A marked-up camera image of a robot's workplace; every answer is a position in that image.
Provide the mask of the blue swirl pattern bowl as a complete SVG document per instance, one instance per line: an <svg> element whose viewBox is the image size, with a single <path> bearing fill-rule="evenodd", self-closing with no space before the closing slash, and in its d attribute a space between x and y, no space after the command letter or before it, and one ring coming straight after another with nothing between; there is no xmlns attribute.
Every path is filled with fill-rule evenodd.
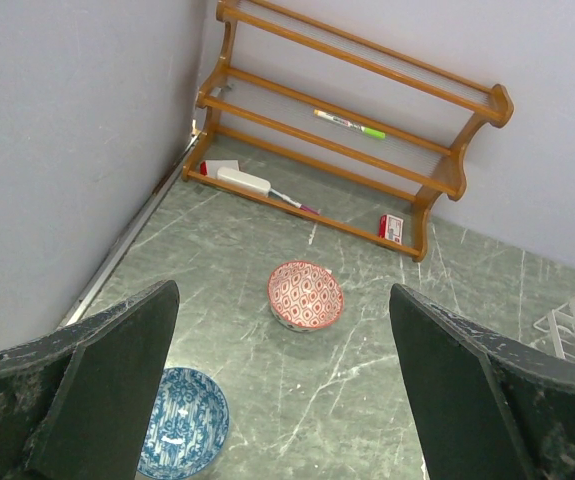
<svg viewBox="0 0 575 480"><path fill-rule="evenodd" d="M166 368L137 472L150 479L187 479L216 459L229 426L226 397L211 377L192 368Z"/></svg>

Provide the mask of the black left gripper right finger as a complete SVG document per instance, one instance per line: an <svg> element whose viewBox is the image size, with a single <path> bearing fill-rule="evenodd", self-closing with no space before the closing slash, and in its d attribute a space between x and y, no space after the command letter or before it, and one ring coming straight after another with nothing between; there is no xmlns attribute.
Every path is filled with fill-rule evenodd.
<svg viewBox="0 0 575 480"><path fill-rule="evenodd" d="M575 479L575 364L395 284L389 312L432 479Z"/></svg>

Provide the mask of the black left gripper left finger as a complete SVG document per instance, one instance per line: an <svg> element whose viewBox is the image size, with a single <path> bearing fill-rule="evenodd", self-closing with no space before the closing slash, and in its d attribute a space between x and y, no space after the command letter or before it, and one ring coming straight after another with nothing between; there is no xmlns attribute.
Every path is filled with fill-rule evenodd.
<svg viewBox="0 0 575 480"><path fill-rule="evenodd" d="M0 479L132 479L180 304L158 282L0 351Z"/></svg>

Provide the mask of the pink white marker pen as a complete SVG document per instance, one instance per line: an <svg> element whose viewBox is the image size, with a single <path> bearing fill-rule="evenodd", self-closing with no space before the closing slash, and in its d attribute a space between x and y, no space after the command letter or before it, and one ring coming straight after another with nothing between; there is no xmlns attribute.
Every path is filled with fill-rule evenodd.
<svg viewBox="0 0 575 480"><path fill-rule="evenodd" d="M300 203L300 202L298 202L298 201L292 199L292 198L289 197L288 195L283 194L283 193L281 193L281 192L279 192L279 191L277 191L277 190L275 190L275 189L273 189L273 188L270 188L270 189L269 189L269 193L272 194L272 195L274 195L274 196L276 196L277 198L283 200L284 202L288 203L289 205L291 205L291 206L293 206L293 207L295 207L295 208L298 208L298 209L300 209L300 210L303 210L303 211L306 211L306 212L309 212L309 213L312 213L312 214L315 214L315 215L319 215L319 211L318 211L318 210L315 210L315 209L313 209L313 208L310 208L309 206L307 206L307 205L305 205L305 204L302 204L302 203Z"/></svg>

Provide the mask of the green white marker pen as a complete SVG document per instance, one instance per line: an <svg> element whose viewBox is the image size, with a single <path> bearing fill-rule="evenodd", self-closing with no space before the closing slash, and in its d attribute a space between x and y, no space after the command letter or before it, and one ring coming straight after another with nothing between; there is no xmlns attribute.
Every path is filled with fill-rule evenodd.
<svg viewBox="0 0 575 480"><path fill-rule="evenodd" d="M350 120L338 117L337 115L333 115L331 113L328 113L328 112L325 112L325 111L322 111L319 109L315 109L313 111L313 113L318 118L321 118L323 120L326 120L328 122L331 122L331 123L338 125L338 126L342 126L344 128L347 128L347 129L358 131L358 132L360 132L364 135L367 135L369 137L380 139L380 140L383 140L386 138L386 134L384 132L381 132L379 130L375 130L375 129L372 129L370 127L366 127L366 126L363 126L361 124L358 124L356 122L352 122Z"/></svg>

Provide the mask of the white eraser block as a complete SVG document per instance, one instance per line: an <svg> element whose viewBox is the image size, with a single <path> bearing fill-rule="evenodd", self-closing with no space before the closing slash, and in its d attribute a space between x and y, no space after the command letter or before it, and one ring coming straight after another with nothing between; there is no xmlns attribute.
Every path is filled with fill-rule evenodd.
<svg viewBox="0 0 575 480"><path fill-rule="evenodd" d="M268 180L230 167L220 167L216 178L264 197L267 197L271 190L271 183Z"/></svg>

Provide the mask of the wooden shelf rack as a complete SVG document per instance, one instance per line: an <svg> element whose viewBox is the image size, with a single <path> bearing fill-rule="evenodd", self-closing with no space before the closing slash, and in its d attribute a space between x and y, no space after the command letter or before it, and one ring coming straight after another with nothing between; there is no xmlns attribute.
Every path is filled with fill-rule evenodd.
<svg viewBox="0 0 575 480"><path fill-rule="evenodd" d="M195 180L356 235L421 261L435 202L467 188L465 156L484 126L501 128L514 105L500 84L475 81L270 1L220 1L223 40L202 82L203 115L182 170ZM207 151L233 139L340 179L403 207L398 240L337 220L305 194L281 198L206 172Z"/></svg>

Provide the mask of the red white small box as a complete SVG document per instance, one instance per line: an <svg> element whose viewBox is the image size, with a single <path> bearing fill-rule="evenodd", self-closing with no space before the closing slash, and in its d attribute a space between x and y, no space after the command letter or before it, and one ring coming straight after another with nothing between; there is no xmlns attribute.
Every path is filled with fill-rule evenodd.
<svg viewBox="0 0 575 480"><path fill-rule="evenodd" d="M394 215L380 217L378 236L396 244L402 243L404 220Z"/></svg>

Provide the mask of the red drop pattern bowl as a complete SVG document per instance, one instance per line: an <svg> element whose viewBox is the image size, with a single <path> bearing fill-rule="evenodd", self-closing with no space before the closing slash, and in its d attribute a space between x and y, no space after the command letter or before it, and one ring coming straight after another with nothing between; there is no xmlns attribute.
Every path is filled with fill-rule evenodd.
<svg viewBox="0 0 575 480"><path fill-rule="evenodd" d="M330 327L344 309L341 286L331 271L304 260L276 267L267 282L267 296L274 318L294 332Z"/></svg>

